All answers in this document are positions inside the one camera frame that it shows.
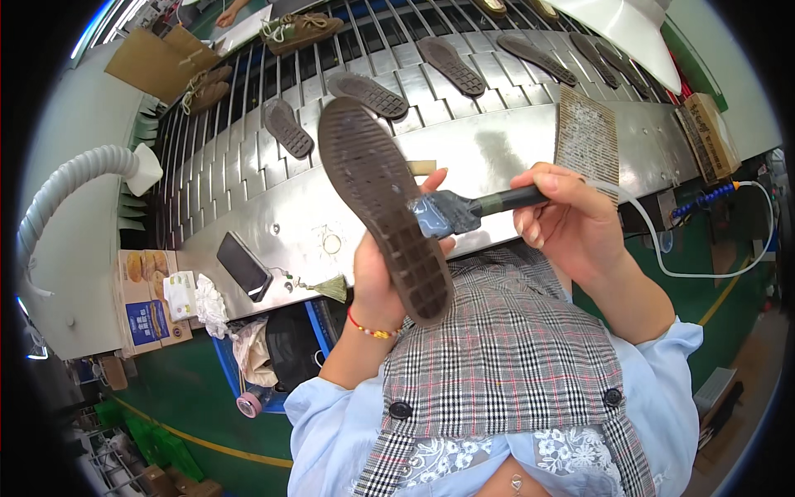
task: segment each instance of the shoelace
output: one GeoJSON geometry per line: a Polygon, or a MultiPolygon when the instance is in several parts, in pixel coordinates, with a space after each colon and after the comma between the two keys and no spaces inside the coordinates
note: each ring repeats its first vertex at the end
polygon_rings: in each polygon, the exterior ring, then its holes
{"type": "Polygon", "coordinates": [[[182,111],[185,113],[185,115],[191,114],[191,102],[193,101],[193,96],[198,93],[199,89],[201,89],[201,82],[206,75],[207,71],[199,72],[188,82],[188,89],[185,91],[185,96],[182,97],[181,102],[182,111]]]}
{"type": "Polygon", "coordinates": [[[283,43],[285,40],[285,29],[289,28],[291,24],[296,24],[296,21],[302,21],[301,27],[305,28],[309,25],[314,25],[317,28],[325,28],[328,22],[321,17],[299,16],[296,14],[285,14],[279,19],[279,24],[271,27],[271,22],[262,21],[262,35],[267,40],[275,41],[276,43],[283,43]]]}

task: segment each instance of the red string bracelet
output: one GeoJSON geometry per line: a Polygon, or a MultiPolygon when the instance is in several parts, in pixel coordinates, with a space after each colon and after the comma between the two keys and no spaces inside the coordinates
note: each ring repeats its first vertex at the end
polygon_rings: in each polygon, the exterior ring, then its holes
{"type": "Polygon", "coordinates": [[[398,328],[397,330],[395,330],[393,332],[385,332],[383,330],[371,330],[371,329],[364,328],[363,326],[359,326],[359,323],[357,323],[356,320],[353,318],[353,316],[351,316],[351,308],[350,307],[348,308],[348,319],[351,320],[351,323],[356,328],[358,328],[359,331],[365,332],[367,335],[374,336],[375,338],[391,338],[393,336],[397,336],[398,333],[400,333],[400,331],[401,331],[401,328],[398,328]]]}

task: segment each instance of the green floor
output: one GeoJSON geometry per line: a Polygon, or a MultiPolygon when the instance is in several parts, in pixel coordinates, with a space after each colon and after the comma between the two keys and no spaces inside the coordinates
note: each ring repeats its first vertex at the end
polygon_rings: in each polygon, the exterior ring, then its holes
{"type": "MultiPolygon", "coordinates": [[[[694,218],[676,235],[673,251],[664,259],[666,266],[681,272],[712,272],[705,218],[694,218]]],[[[682,320],[701,320],[730,284],[730,280],[724,280],[716,288],[712,279],[664,277],[654,252],[643,247],[640,238],[629,240],[627,247],[646,274],[666,290],[682,320]]],[[[735,267],[746,255],[747,248],[739,247],[735,267]]],[[[743,275],[704,326],[704,345],[689,360],[694,390],[715,367],[725,367],[733,360],[764,302],[764,274],[768,270],[760,265],[743,275]]],[[[592,302],[578,290],[575,303],[597,313],[592,302]]],[[[123,401],[160,423],[203,441],[290,459],[287,418],[264,414],[250,420],[237,411],[212,342],[203,332],[197,332],[185,344],[141,355],[135,363],[138,377],[130,380],[126,390],[118,392],[123,401]]],[[[241,497],[285,495],[289,469],[227,455],[191,441],[185,443],[204,473],[230,493],[241,497]]]]}

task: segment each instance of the light blue shirt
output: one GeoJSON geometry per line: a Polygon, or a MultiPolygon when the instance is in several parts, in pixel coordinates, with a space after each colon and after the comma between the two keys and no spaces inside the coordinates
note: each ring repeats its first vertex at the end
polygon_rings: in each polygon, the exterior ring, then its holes
{"type": "MultiPolygon", "coordinates": [[[[692,400],[688,356],[703,340],[697,324],[679,318],[660,338],[633,346],[610,335],[623,370],[626,415],[641,441],[657,495],[678,496],[696,458],[699,420],[692,400]]],[[[293,470],[288,495],[349,495],[381,430],[383,368],[354,390],[320,378],[296,388],[285,402],[291,423],[293,470]]],[[[488,460],[438,480],[395,491],[395,497],[474,495],[512,454],[553,497],[622,495],[604,472],[560,476],[537,465],[533,433],[493,437],[488,460]]]]}

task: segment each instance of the yellow floor line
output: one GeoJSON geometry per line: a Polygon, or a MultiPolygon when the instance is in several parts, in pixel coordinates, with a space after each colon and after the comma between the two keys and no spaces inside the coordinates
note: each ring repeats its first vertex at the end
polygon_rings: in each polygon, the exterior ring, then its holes
{"type": "Polygon", "coordinates": [[[257,463],[270,464],[271,466],[279,466],[279,467],[282,467],[282,468],[292,468],[293,467],[293,462],[291,460],[279,459],[278,457],[261,456],[259,454],[252,454],[251,452],[244,452],[244,451],[238,450],[236,448],[224,447],[223,445],[214,444],[212,442],[208,442],[206,440],[202,440],[200,438],[196,438],[193,435],[188,435],[187,433],[181,432],[180,430],[172,428],[171,426],[164,425],[162,423],[159,423],[159,422],[155,421],[153,418],[151,418],[151,417],[147,416],[146,414],[144,414],[143,412],[135,409],[130,404],[128,404],[127,402],[124,402],[121,398],[118,398],[115,395],[113,396],[113,398],[116,400],[116,402],[118,402],[122,406],[125,406],[127,409],[133,411],[138,416],[143,417],[147,421],[151,421],[152,423],[160,426],[162,429],[165,429],[166,431],[176,435],[177,437],[185,439],[187,441],[191,441],[194,444],[201,445],[202,447],[211,448],[212,450],[215,450],[217,452],[222,452],[224,454],[227,454],[228,456],[234,456],[234,457],[239,457],[241,459],[252,460],[252,461],[257,462],[257,463]]]}
{"type": "MultiPolygon", "coordinates": [[[[745,269],[745,266],[748,266],[748,261],[750,261],[750,255],[748,255],[746,257],[746,260],[743,261],[743,264],[740,265],[740,269],[739,270],[745,269]]],[[[737,276],[735,276],[735,277],[733,277],[731,279],[731,281],[726,286],[726,288],[723,289],[723,292],[720,294],[720,297],[718,297],[718,300],[715,301],[715,304],[712,304],[712,307],[710,307],[709,310],[707,311],[707,313],[704,314],[704,317],[702,317],[699,320],[698,324],[700,324],[701,326],[704,326],[707,323],[707,321],[709,321],[712,318],[712,315],[715,314],[715,312],[718,310],[720,305],[723,304],[723,301],[726,300],[726,297],[729,296],[729,293],[731,292],[731,289],[733,289],[735,287],[735,285],[737,284],[737,281],[740,279],[740,276],[742,276],[742,275],[738,274],[737,276]]]]}

